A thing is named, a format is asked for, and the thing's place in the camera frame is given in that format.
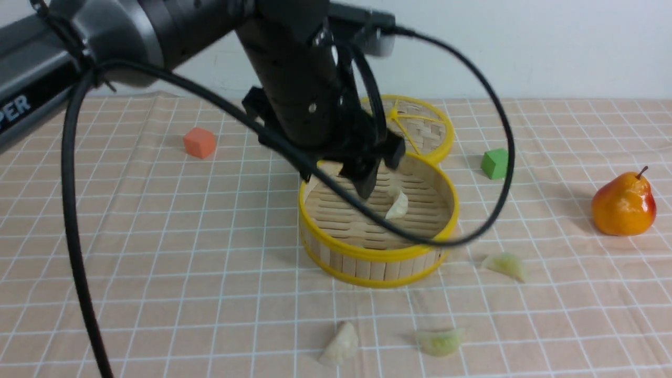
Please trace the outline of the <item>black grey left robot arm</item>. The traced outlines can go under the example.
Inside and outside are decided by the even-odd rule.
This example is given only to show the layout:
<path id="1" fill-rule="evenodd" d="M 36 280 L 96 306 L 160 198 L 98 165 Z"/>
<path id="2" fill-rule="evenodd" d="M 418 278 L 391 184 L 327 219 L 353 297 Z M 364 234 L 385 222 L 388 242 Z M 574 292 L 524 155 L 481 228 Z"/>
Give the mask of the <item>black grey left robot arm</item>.
<path id="1" fill-rule="evenodd" d="M 264 122 L 259 143 L 278 151 L 309 180 L 318 161 L 367 199 L 381 164 L 395 170 L 403 137 L 389 131 L 380 100 L 363 110 L 351 63 L 370 97 L 376 82 L 366 54 L 384 57 L 395 17 L 330 1 L 32 1 L 34 13 L 2 27 L 2 151 L 65 107 L 86 71 L 93 85 L 154 83 L 124 60 L 173 71 L 235 32 L 260 81 L 243 99 Z"/>

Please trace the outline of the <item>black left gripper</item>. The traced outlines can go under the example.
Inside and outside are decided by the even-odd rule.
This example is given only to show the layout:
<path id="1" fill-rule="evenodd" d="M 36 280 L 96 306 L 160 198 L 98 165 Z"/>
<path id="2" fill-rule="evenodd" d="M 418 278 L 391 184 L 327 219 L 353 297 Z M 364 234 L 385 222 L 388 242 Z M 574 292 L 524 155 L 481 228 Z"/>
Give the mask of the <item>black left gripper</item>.
<path id="1" fill-rule="evenodd" d="M 252 87 L 243 98 L 243 108 L 251 118 L 260 118 L 264 126 L 289 141 L 281 127 L 271 101 L 262 88 Z M 359 99 L 350 89 L 343 90 L 327 109 L 311 113 L 309 106 L 300 106 L 298 126 L 307 131 L 327 131 L 327 139 L 316 148 L 293 144 L 309 160 L 333 161 L 342 164 L 341 177 L 350 180 L 357 195 L 368 200 L 376 187 L 377 173 L 383 160 L 389 170 L 397 170 L 406 153 L 405 139 L 394 132 L 379 128 L 372 115 L 363 110 Z"/>

